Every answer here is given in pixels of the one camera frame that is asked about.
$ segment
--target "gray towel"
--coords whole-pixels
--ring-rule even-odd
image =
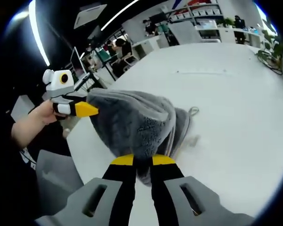
[[[131,153],[139,160],[156,153],[173,157],[191,125],[191,112],[144,92],[92,89],[87,102],[99,109],[91,121],[116,157]],[[138,170],[138,177],[150,185],[149,168]]]

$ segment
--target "person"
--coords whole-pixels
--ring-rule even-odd
[[[45,101],[26,117],[13,122],[0,112],[0,224],[27,225],[42,215],[35,171],[25,164],[20,150],[27,147],[46,125],[57,121],[53,103]]]
[[[158,35],[158,28],[155,24],[153,24],[150,20],[144,20],[143,23],[146,26],[145,31],[147,33],[147,36]]]
[[[116,52],[116,48],[113,46],[112,41],[108,40],[107,41],[107,47],[108,47],[108,52],[110,54],[110,56],[114,56],[117,52]]]
[[[241,20],[238,15],[235,16],[235,22],[234,25],[236,28],[245,28],[245,22],[244,20]],[[234,32],[235,37],[237,38],[238,44],[244,45],[245,43],[245,35],[242,32]]]
[[[117,39],[115,45],[122,49],[122,57],[112,64],[113,73],[116,77],[120,77],[124,73],[124,68],[128,64],[124,61],[132,55],[131,43],[123,39]]]

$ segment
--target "human hand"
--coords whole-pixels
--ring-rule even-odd
[[[51,124],[57,121],[56,116],[66,117],[64,114],[54,112],[53,103],[50,100],[44,101],[38,107],[36,107],[32,113],[41,120],[45,125]]]

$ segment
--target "black hair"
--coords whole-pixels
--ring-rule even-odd
[[[124,45],[125,43],[126,43],[126,41],[123,40],[123,39],[117,39],[117,40],[115,41],[115,45],[116,45],[117,47],[122,47],[122,45]]]

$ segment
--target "gray plastic part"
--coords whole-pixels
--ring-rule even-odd
[[[121,181],[94,178],[77,190],[67,200],[66,207],[54,216],[36,220],[41,226],[108,226],[110,215]],[[105,188],[93,217],[85,215],[84,209],[90,203],[99,187]]]
[[[248,226],[253,218],[234,214],[220,204],[219,196],[193,177],[165,181],[171,194],[179,226]],[[201,210],[195,216],[181,187],[186,187]]]

